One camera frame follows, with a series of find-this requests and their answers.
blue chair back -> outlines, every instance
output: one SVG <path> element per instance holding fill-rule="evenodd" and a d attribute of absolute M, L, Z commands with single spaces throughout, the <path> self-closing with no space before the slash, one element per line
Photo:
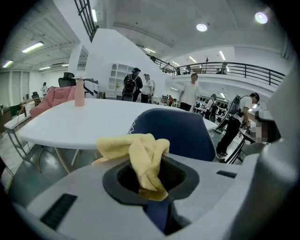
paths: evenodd
<path fill-rule="evenodd" d="M 200 114 L 155 108 L 143 112 L 128 134 L 151 133 L 170 141 L 170 153 L 203 161 L 215 158 L 215 149 Z"/>

bag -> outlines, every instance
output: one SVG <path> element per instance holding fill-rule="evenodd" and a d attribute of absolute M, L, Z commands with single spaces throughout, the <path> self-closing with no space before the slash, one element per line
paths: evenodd
<path fill-rule="evenodd" d="M 236 114 L 240 108 L 240 96 L 237 95 L 228 110 L 229 114 Z"/>
<path fill-rule="evenodd" d="M 217 110 L 218 110 L 217 104 L 213 103 L 210 107 L 211 114 L 216 114 Z"/>

t-shirt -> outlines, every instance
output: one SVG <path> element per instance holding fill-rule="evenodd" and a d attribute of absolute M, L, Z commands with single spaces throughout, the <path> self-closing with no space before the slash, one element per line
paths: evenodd
<path fill-rule="evenodd" d="M 198 84 L 192 84 L 191 82 L 185 82 L 183 85 L 183 95 L 181 102 L 193 106 L 195 103 L 195 97 L 199 95 Z"/>
<path fill-rule="evenodd" d="M 249 109 L 252 107 L 252 98 L 251 97 L 244 96 L 240 99 L 240 109 L 241 109 L 241 111 L 244 110 L 244 107 L 247 107 Z M 240 120 L 240 122 L 243 122 L 243 120 L 244 120 L 244 116 L 239 117 L 238 115 L 234 115 L 234 117 L 236 119 Z"/>
<path fill-rule="evenodd" d="M 216 102 L 217 102 L 217 101 L 215 101 L 215 100 L 212 100 L 212 99 L 211 99 L 211 100 L 209 100 L 209 101 L 208 101 L 208 103 L 207 103 L 207 105 L 206 105 L 206 109 L 210 110 L 210 108 L 211 108 L 211 105 L 212 105 L 213 103 L 214 103 L 214 104 L 216 104 Z"/>
<path fill-rule="evenodd" d="M 153 87 L 152 81 L 146 81 L 142 88 L 142 94 L 148 95 L 151 93 L 150 87 Z"/>
<path fill-rule="evenodd" d="M 129 75 L 130 75 L 130 74 L 128 74 L 128 75 L 124 78 L 124 83 L 125 83 L 125 81 L 129 80 Z M 136 78 L 136 76 L 135 76 L 134 74 L 131 74 L 131 79 L 132 79 L 132 80 L 135 79 L 135 82 L 136 82 L 136 88 L 137 88 L 137 89 L 141 89 L 141 88 L 143 87 L 143 82 L 142 82 L 142 80 L 141 80 L 141 78 L 140 78 L 139 76 Z"/>

floor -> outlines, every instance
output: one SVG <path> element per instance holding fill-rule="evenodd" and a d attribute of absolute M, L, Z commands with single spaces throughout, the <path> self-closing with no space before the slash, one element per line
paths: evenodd
<path fill-rule="evenodd" d="M 214 130 L 210 131 L 211 138 L 215 144 L 221 140 L 222 135 L 216 133 Z M 230 155 L 241 139 L 238 137 L 234 139 L 228 147 L 227 152 Z M 15 174 L 12 178 L 7 171 L 1 177 L 2 185 L 6 187 L 8 196 L 11 201 L 17 202 L 23 207 L 26 207 L 38 194 L 49 188 L 51 185 L 62 179 L 67 175 L 64 167 L 56 156 L 54 148 L 45 147 L 40 158 L 40 169 L 37 168 L 38 156 L 42 150 L 40 147 L 33 158 L 31 163 L 25 162 L 16 152 L 8 135 L 0 138 L 0 155 L 9 169 Z M 65 150 L 64 155 L 71 163 L 75 150 Z M 95 152 L 84 151 L 80 158 L 75 162 L 75 167 L 83 167 L 90 165 L 95 160 Z"/>

man in white shirt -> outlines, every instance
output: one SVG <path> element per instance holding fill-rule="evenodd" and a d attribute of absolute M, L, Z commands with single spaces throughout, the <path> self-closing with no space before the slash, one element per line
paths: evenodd
<path fill-rule="evenodd" d="M 224 161 L 223 156 L 227 156 L 227 147 L 233 141 L 235 136 L 240 130 L 240 124 L 245 121 L 246 127 L 249 127 L 249 116 L 248 111 L 253 104 L 257 104 L 259 101 L 259 95 L 251 93 L 249 96 L 244 96 L 240 99 L 239 111 L 230 117 L 226 133 L 222 140 L 219 142 L 216 148 L 217 158 Z"/>
<path fill-rule="evenodd" d="M 183 91 L 180 93 L 179 102 L 180 108 L 185 111 L 190 111 L 191 107 L 195 104 L 195 98 L 199 95 L 199 88 L 196 81 L 198 75 L 193 73 L 191 75 L 191 81 L 185 82 L 183 85 Z"/>

